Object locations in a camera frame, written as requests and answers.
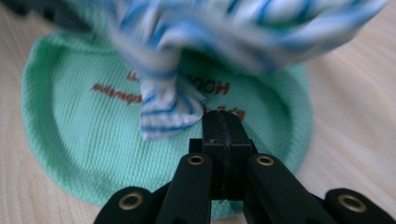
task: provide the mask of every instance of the light wooden surface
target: light wooden surface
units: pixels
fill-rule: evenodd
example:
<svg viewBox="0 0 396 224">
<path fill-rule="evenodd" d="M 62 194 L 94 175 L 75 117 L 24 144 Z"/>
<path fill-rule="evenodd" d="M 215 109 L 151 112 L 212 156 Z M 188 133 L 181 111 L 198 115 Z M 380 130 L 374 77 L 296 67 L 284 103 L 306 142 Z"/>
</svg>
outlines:
<svg viewBox="0 0 396 224">
<path fill-rule="evenodd" d="M 396 217 L 396 1 L 351 43 L 307 63 L 315 134 L 297 173 L 323 197 L 354 189 Z M 21 70 L 53 27 L 0 6 L 0 223 L 92 223 L 99 207 L 59 189 L 36 163 L 21 121 Z M 214 223 L 245 223 L 242 216 Z"/>
</svg>

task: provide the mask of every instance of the blue and white striped fabric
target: blue and white striped fabric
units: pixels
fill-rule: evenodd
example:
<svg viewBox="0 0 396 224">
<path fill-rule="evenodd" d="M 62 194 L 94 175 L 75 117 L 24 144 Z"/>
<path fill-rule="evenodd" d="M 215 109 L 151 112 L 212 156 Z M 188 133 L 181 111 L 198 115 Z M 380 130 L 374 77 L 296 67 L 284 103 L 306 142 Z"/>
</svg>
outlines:
<svg viewBox="0 0 396 224">
<path fill-rule="evenodd" d="M 112 42 L 138 74 L 145 138 L 180 132 L 203 115 L 205 97 L 178 71 L 183 49 L 202 52 L 235 73 L 265 76 L 348 42 L 386 4 L 386 0 L 87 1 L 106 12 Z"/>
</svg>

